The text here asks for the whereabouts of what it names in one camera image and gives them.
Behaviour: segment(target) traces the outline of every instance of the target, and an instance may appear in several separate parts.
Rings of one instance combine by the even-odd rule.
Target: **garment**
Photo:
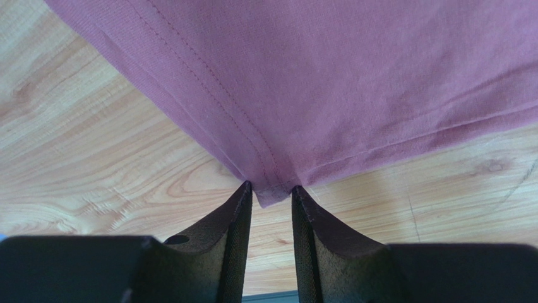
[[[47,0],[262,206],[538,117],[538,1]]]

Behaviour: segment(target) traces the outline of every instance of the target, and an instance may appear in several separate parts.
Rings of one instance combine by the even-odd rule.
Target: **wood grain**
[[[41,2],[0,1],[0,233],[164,239],[240,185]],[[381,242],[538,245],[538,124],[309,188]],[[253,208],[245,294],[296,288],[289,200]]]

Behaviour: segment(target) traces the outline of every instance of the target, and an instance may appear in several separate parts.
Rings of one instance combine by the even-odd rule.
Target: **purple fabric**
[[[47,0],[262,206],[538,118],[538,1]]]

